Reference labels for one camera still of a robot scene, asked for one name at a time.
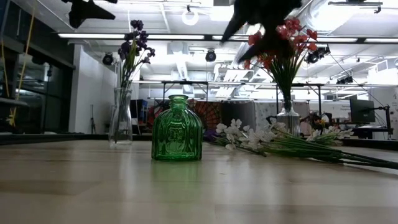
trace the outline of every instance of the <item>ceiling light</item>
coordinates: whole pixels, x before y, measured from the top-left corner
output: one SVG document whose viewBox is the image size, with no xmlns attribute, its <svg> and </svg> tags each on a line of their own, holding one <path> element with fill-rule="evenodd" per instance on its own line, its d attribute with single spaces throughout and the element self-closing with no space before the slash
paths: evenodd
<svg viewBox="0 0 398 224">
<path fill-rule="evenodd" d="M 365 43 L 398 43 L 398 38 L 367 38 Z"/>
<path fill-rule="evenodd" d="M 58 34 L 61 38 L 67 39 L 122 39 L 124 38 L 124 34 Z"/>
<path fill-rule="evenodd" d="M 244 83 L 245 85 L 276 86 L 276 83 Z"/>
<path fill-rule="evenodd" d="M 131 83 L 162 83 L 161 81 L 132 81 Z"/>
<path fill-rule="evenodd" d="M 192 19 L 187 19 L 187 14 L 188 14 L 189 12 L 192 12 L 192 13 L 193 13 Z M 198 21 L 199 21 L 199 14 L 198 14 L 198 11 L 196 11 L 196 10 L 194 10 L 194 9 L 189 9 L 189 10 L 186 10 L 186 11 L 184 11 L 184 12 L 182 13 L 181 18 L 182 18 L 182 22 L 183 22 L 184 24 L 186 24 L 186 25 L 188 25 L 188 26 L 193 26 L 193 25 L 195 25 L 196 23 L 198 23 Z"/>
<path fill-rule="evenodd" d="M 221 40 L 221 38 L 223 38 L 222 35 L 213 35 L 213 40 Z M 249 36 L 248 35 L 234 35 L 231 38 L 229 38 L 230 40 L 235 40 L 235 41 L 248 41 L 249 40 Z"/>
<path fill-rule="evenodd" d="M 148 40 L 203 40 L 204 35 L 149 34 Z"/>
<path fill-rule="evenodd" d="M 208 82 L 209 85 L 242 85 L 240 82 Z"/>
<path fill-rule="evenodd" d="M 358 38 L 346 38 L 346 37 L 318 37 L 318 43 L 354 43 Z"/>
</svg>

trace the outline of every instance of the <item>desk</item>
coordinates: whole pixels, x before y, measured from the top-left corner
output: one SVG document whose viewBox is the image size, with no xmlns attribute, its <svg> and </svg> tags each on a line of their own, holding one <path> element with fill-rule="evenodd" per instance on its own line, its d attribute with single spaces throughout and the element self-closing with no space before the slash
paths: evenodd
<svg viewBox="0 0 398 224">
<path fill-rule="evenodd" d="M 157 162 L 151 142 L 0 146 L 7 224 L 396 224 L 398 172 L 261 157 L 203 145 L 200 162 Z M 343 148 L 398 161 L 396 152 Z"/>
<path fill-rule="evenodd" d="M 387 128 L 353 128 L 354 136 L 358 136 L 360 139 L 373 139 L 373 133 L 382 132 L 387 133 Z"/>
</svg>

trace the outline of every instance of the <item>white wall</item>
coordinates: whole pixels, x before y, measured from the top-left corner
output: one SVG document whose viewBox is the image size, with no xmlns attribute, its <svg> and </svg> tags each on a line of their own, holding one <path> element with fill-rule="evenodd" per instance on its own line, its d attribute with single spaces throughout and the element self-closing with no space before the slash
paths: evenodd
<svg viewBox="0 0 398 224">
<path fill-rule="evenodd" d="M 111 119 L 117 75 L 89 56 L 81 45 L 75 46 L 69 131 L 91 134 L 91 108 L 97 134 L 104 134 L 104 124 Z"/>
<path fill-rule="evenodd" d="M 374 102 L 374 107 L 379 106 L 390 106 L 390 121 L 391 121 L 391 128 L 394 129 L 394 134 L 392 135 L 393 139 L 398 139 L 398 88 L 372 88 L 370 89 L 369 100 Z M 376 110 L 376 114 L 378 114 L 378 118 L 381 121 L 372 124 L 372 125 L 383 125 L 386 122 L 386 112 L 383 110 Z M 373 139 L 384 140 L 387 139 L 387 133 L 373 133 Z"/>
</svg>

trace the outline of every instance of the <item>clear glass vase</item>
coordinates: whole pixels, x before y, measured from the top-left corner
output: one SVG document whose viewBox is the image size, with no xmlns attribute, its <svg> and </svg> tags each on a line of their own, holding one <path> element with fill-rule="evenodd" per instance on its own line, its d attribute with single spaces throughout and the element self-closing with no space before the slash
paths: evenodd
<svg viewBox="0 0 398 224">
<path fill-rule="evenodd" d="M 109 143 L 123 145 L 132 143 L 132 124 L 130 113 L 131 90 L 114 89 L 114 109 L 109 127 Z"/>
<path fill-rule="evenodd" d="M 293 110 L 293 101 L 284 100 L 276 121 L 284 123 L 288 133 L 300 137 L 300 115 Z"/>
<path fill-rule="evenodd" d="M 170 109 L 155 119 L 152 131 L 152 158 L 161 161 L 201 159 L 203 126 L 200 118 L 187 109 L 185 95 L 172 95 Z"/>
</svg>

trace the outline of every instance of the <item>vase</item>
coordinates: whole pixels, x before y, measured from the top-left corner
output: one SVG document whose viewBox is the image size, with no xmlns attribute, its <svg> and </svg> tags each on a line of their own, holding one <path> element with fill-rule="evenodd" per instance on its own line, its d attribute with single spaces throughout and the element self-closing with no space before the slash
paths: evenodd
<svg viewBox="0 0 398 224">
<path fill-rule="evenodd" d="M 109 142 L 111 145 L 132 143 L 132 124 L 130 113 L 131 90 L 127 88 L 114 89 L 114 109 L 109 127 Z"/>
<path fill-rule="evenodd" d="M 187 109 L 185 95 L 172 95 L 170 109 L 155 119 L 152 130 L 152 158 L 160 161 L 201 159 L 203 128 L 200 118 Z"/>
<path fill-rule="evenodd" d="M 284 123 L 288 133 L 300 137 L 300 115 L 293 110 L 292 100 L 282 102 L 282 111 L 276 116 L 276 121 Z"/>
</svg>

